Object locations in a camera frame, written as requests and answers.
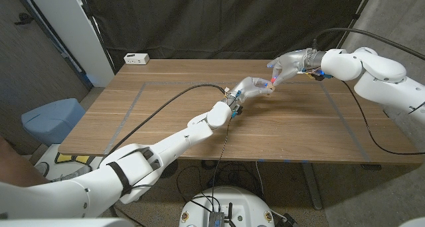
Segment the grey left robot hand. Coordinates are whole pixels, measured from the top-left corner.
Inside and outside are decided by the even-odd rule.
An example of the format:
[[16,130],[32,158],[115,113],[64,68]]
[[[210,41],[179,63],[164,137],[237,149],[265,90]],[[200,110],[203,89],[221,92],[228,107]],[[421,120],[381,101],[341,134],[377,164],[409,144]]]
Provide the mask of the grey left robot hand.
[[274,89],[275,87],[272,85],[271,81],[248,76],[230,91],[230,95],[236,97],[237,93],[239,93],[236,100],[241,104],[247,98],[271,94]]

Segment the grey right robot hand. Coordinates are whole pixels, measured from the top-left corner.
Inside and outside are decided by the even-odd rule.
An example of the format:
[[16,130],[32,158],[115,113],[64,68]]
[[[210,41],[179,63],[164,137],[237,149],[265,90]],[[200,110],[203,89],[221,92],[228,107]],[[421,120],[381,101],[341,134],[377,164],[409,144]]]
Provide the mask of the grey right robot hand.
[[278,86],[283,81],[293,78],[298,72],[310,71],[319,68],[325,51],[312,48],[287,52],[267,64],[272,68],[273,86]]

